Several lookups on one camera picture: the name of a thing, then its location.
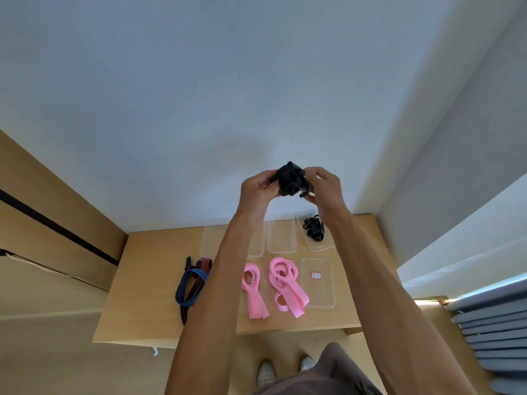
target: striped strap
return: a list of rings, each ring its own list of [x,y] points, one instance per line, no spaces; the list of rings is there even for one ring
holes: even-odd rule
[[[205,281],[209,275],[209,271],[212,267],[211,259],[200,259],[196,266],[190,264],[190,257],[187,258],[187,264],[185,266],[185,272],[178,286],[178,290],[175,293],[175,301],[181,305],[181,321],[183,324],[187,322],[187,312],[189,307],[194,305],[199,293],[201,292]],[[194,285],[190,289],[190,292],[185,297],[185,291],[187,289],[187,283],[190,277],[196,278]]]

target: curtain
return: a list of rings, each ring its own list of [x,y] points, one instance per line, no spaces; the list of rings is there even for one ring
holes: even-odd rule
[[[494,372],[491,387],[500,394],[527,394],[527,280],[453,302],[465,340],[478,362]]]

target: shoe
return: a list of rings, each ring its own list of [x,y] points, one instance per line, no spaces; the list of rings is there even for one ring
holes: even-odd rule
[[[315,361],[309,355],[304,355],[300,359],[300,365],[298,366],[298,371],[309,370],[315,365]]]
[[[264,385],[269,385],[276,380],[273,362],[264,360],[260,363],[258,374],[256,375],[256,389],[262,388]]]

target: pink ribbon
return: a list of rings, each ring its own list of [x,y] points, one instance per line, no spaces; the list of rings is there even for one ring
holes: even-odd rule
[[[276,288],[274,305],[281,312],[290,310],[298,318],[304,314],[304,306],[309,303],[309,297],[298,285],[298,268],[281,256],[274,258],[269,264],[269,282]],[[282,296],[287,305],[280,305],[278,297]]]
[[[249,284],[245,277],[241,279],[241,287],[247,292],[247,304],[249,306],[249,318],[268,318],[269,311],[265,305],[264,299],[258,291],[260,284],[260,269],[254,263],[245,264],[245,272],[250,272],[253,275],[251,283]]]

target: white cable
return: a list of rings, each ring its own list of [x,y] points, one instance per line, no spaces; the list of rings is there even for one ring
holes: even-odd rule
[[[15,256],[10,255],[10,254],[5,254],[5,256],[7,256],[8,258],[11,258],[11,259],[15,259],[16,261],[29,263],[30,265],[36,266],[37,268],[42,269],[42,270],[44,270],[44,271],[46,271],[46,272],[49,272],[49,273],[56,273],[56,274],[60,274],[60,275],[62,275],[62,276],[71,277],[72,279],[81,280],[81,281],[85,282],[86,284],[93,285],[94,287],[97,287],[97,288],[100,289],[100,290],[103,290],[103,291],[108,292],[107,290],[102,289],[102,288],[99,287],[98,285],[95,285],[95,284],[93,284],[93,283],[90,283],[88,280],[85,280],[85,279],[83,279],[82,277],[79,277],[79,276],[72,276],[72,275],[69,275],[69,274],[66,274],[66,273],[63,273],[63,272],[58,272],[58,271],[56,271],[56,270],[51,270],[51,269],[48,269],[47,267],[44,267],[44,266],[39,265],[38,263],[35,263],[35,262],[32,262],[32,261],[29,261],[29,260],[27,260],[27,259],[17,258],[17,257],[15,257]]]

